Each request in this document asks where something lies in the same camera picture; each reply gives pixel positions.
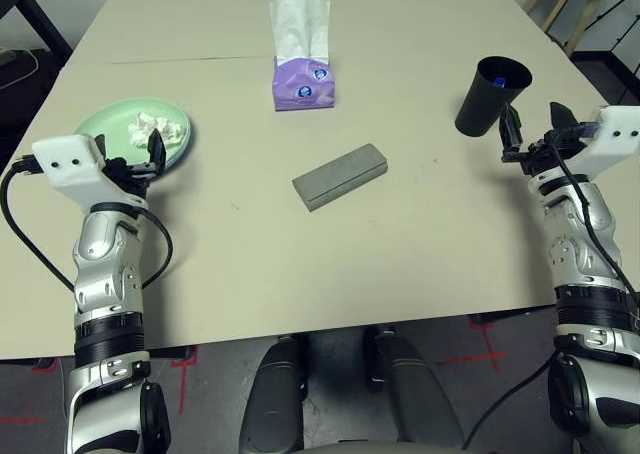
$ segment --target black cable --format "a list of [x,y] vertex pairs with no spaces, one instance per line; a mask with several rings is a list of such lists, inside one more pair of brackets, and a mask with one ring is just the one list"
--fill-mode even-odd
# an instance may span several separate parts
[[155,225],[158,228],[158,230],[162,233],[162,235],[164,236],[164,240],[167,243],[167,254],[164,257],[164,262],[162,263],[160,268],[149,279],[147,279],[142,283],[142,288],[144,289],[153,281],[155,281],[157,278],[159,278],[162,275],[162,273],[165,271],[169,263],[171,262],[171,257],[173,257],[173,241],[171,240],[171,234],[169,234],[169,231],[167,230],[167,228],[164,227],[164,224],[162,224],[160,219],[158,219],[155,216],[155,214],[151,213],[146,209],[143,209],[142,207],[132,206],[132,209],[134,212],[143,215],[150,222],[152,222],[153,225]]
[[629,296],[631,297],[633,302],[636,304],[636,306],[638,306],[638,308],[640,308],[640,299],[638,299],[636,291],[631,285],[631,282],[629,282],[629,279],[627,279],[627,276],[625,276],[620,266],[618,266],[618,263],[609,255],[607,250],[600,243],[600,239],[598,239],[598,236],[596,235],[596,232],[593,229],[593,225],[591,224],[591,215],[589,213],[589,200],[584,195],[584,192],[582,192],[582,188],[580,187],[580,184],[576,180],[573,173],[569,170],[569,168],[567,167],[567,164],[564,162],[564,159],[562,159],[562,156],[558,151],[556,143],[559,137],[560,136],[556,136],[551,142],[551,150],[556,160],[558,161],[558,164],[560,165],[560,169],[562,169],[562,172],[571,183],[571,186],[573,187],[573,189],[576,191],[576,195],[578,196],[578,199],[580,199],[580,204],[582,206],[582,216],[584,217],[584,225],[587,229],[587,233],[589,234],[589,238],[591,239],[591,242],[593,242],[593,245],[596,246],[596,249],[598,250],[600,255],[607,261],[607,263],[611,266],[611,269],[613,269],[614,272],[617,274],[618,278],[624,284],[624,287],[627,289],[627,291],[629,291]]
[[502,403],[504,403],[504,401],[506,401],[507,399],[509,399],[513,394],[515,394],[516,392],[518,392],[520,389],[522,389],[523,387],[527,386],[528,384],[532,383],[533,381],[535,381],[538,377],[540,377],[540,375],[547,370],[547,368],[549,367],[549,364],[551,364],[551,361],[553,361],[553,359],[558,355],[558,351],[553,351],[553,354],[551,354],[551,357],[549,357],[549,359],[547,359],[545,361],[544,364],[542,364],[537,370],[536,372],[534,372],[533,374],[531,374],[529,377],[527,377],[524,381],[519,382],[518,384],[516,384],[515,386],[513,386],[511,389],[509,389],[507,392],[505,392],[502,396],[500,396],[498,398],[498,400],[496,402],[494,402],[493,404],[491,404],[491,406],[489,407],[489,409],[487,409],[484,414],[480,417],[480,419],[478,419],[478,422],[475,423],[475,425],[473,426],[473,429],[471,429],[471,432],[469,433],[469,435],[467,436],[467,439],[464,441],[464,444],[462,445],[462,449],[463,450],[467,450],[469,448],[469,445],[471,444],[471,441],[473,440],[473,438],[475,437],[475,435],[478,433],[478,430],[480,429],[480,427],[482,427],[482,424],[484,424],[484,422],[489,418],[489,416],[491,414],[493,414],[493,412],[502,405]]
[[2,179],[2,183],[0,184],[0,208],[2,208],[2,214],[7,221],[7,224],[9,224],[11,230],[15,233],[16,236],[18,236],[18,239],[20,239],[24,243],[24,245],[29,248],[33,255],[36,256],[47,269],[49,269],[49,272],[51,272],[51,274],[53,274],[56,279],[64,284],[67,289],[73,292],[73,283],[69,279],[67,279],[64,274],[62,274],[62,272],[60,272],[60,270],[56,266],[54,266],[49,259],[47,259],[47,256],[45,256],[33,242],[31,242],[31,239],[29,239],[29,237],[22,231],[22,229],[20,229],[20,226],[16,224],[16,221],[11,215],[8,201],[9,184],[11,183],[11,180],[15,177],[15,175],[19,172],[21,171],[19,171],[15,165],[12,165],[9,168],[9,171],[7,171],[6,176],[4,176],[4,179]]
[[[5,220],[7,221],[7,224],[9,225],[11,230],[14,232],[14,234],[18,236],[18,238],[24,243],[24,245],[27,246],[27,248],[29,248],[29,250],[38,258],[38,260],[42,264],[44,264],[44,266],[51,272],[51,274],[53,274],[56,277],[56,279],[58,279],[62,284],[64,284],[64,286],[67,289],[73,292],[74,291],[73,283],[69,281],[69,279],[67,279],[64,276],[64,274],[62,274],[62,272],[60,272],[60,270],[47,258],[47,256],[45,256],[42,253],[42,251],[40,251],[40,249],[38,249],[38,247],[31,241],[31,239],[29,239],[29,237],[24,233],[24,231],[20,229],[18,224],[13,219],[13,215],[11,214],[11,210],[9,209],[9,202],[8,202],[9,184],[11,183],[15,175],[19,174],[20,172],[24,172],[24,171],[33,172],[33,173],[37,172],[37,169],[33,167],[33,164],[31,164],[32,160],[33,162],[36,162],[35,159],[27,158],[27,156],[25,156],[25,158],[22,161],[16,162],[9,168],[9,170],[7,171],[7,174],[2,179],[2,183],[0,183],[0,208],[2,209],[2,214]],[[154,214],[152,214],[146,209],[143,209],[142,207],[138,207],[138,206],[128,206],[128,207],[131,211],[135,212],[136,214],[144,216],[151,223],[153,223],[153,225],[155,225],[158,228],[158,230],[162,233],[167,243],[167,254],[165,255],[164,262],[162,263],[160,268],[151,277],[149,277],[149,279],[147,279],[142,283],[142,288],[144,289],[153,281],[158,279],[158,277],[162,275],[162,273],[166,270],[167,266],[171,262],[171,258],[173,256],[173,241],[171,240],[171,235],[169,234],[169,231],[167,230],[167,228],[164,226],[164,224],[162,224],[160,219],[158,219]]]

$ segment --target tissue box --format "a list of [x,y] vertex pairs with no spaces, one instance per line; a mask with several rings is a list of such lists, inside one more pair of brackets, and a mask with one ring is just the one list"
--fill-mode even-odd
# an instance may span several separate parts
[[273,101],[276,111],[335,104],[329,68],[327,0],[277,0],[269,5],[276,47]]
[[272,91],[276,111],[335,105],[336,83],[328,64],[305,58],[275,64]]

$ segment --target silver robot arm segment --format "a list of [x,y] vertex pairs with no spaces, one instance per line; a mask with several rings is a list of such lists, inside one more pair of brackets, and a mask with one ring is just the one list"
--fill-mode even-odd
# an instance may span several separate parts
[[640,336],[630,310],[633,296],[594,243],[583,205],[565,161],[588,203],[600,246],[620,264],[615,220],[591,181],[608,167],[640,152],[640,108],[612,106],[595,124],[579,124],[552,103],[544,139],[519,152],[519,119],[503,112],[504,162],[519,162],[531,176],[530,191],[544,209],[548,262],[557,296],[555,345],[549,369],[551,416],[590,454],[632,454],[640,445]]
[[[152,167],[162,170],[164,147],[152,137],[162,164]],[[124,160],[106,161],[104,146],[89,136],[46,139],[33,152],[54,187],[86,213],[73,249],[76,368],[67,389],[66,452],[164,453],[171,434],[162,390],[147,380],[142,319],[139,213],[148,182]]]

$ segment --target black plastic cup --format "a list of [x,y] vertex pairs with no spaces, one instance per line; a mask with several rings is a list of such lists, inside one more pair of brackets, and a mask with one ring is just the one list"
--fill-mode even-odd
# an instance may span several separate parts
[[485,57],[478,63],[467,97],[456,117],[456,128],[467,136],[487,133],[500,117],[505,104],[510,104],[533,76],[529,69],[508,57]]

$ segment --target beige table surface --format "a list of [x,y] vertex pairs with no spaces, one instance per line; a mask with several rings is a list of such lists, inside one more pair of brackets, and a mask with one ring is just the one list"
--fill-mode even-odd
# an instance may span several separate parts
[[[71,62],[60,74],[19,153],[128,97],[169,99],[193,121],[193,149],[149,194],[176,246],[167,275],[145,292],[149,347],[553,301],[526,179],[518,166],[501,165],[497,129],[467,138],[453,118],[475,63],[491,54],[534,74],[515,103],[526,141],[548,129],[549,101],[589,119],[602,98],[511,0],[364,4],[333,5],[341,19],[331,36],[334,109],[274,112],[270,56]],[[233,19],[211,19],[212,30]],[[388,157],[389,172],[309,213],[291,179],[367,142]],[[637,181],[636,159],[599,179],[636,284]],[[18,222],[73,278],[79,209],[43,176],[19,177],[10,197]],[[0,244],[0,357],[72,353],[71,294],[4,224]],[[152,229],[147,247],[150,272],[163,255]]]

